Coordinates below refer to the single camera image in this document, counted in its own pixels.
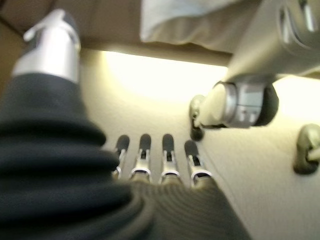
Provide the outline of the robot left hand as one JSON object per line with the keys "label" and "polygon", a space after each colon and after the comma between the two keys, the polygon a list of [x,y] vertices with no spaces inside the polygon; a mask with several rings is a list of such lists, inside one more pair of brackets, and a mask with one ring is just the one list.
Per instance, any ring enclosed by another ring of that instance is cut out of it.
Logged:
{"label": "robot left hand", "polygon": [[216,181],[194,187],[115,179],[119,158],[88,118],[79,88],[80,39],[55,9],[25,34],[0,97],[3,240],[248,240]]}

